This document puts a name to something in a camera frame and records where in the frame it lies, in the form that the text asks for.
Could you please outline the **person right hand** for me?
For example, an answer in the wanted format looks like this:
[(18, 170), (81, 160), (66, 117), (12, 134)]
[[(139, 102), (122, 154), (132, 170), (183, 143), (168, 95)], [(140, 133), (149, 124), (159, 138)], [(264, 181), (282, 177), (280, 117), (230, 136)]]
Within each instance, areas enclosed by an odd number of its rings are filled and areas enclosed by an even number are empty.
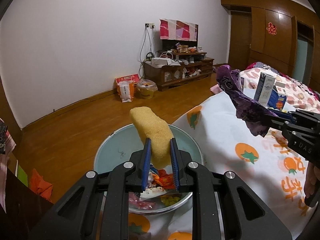
[(311, 162), (309, 162), (304, 183), (304, 193), (306, 198), (309, 198), (315, 192), (317, 177), (315, 175), (314, 168), (315, 166)]

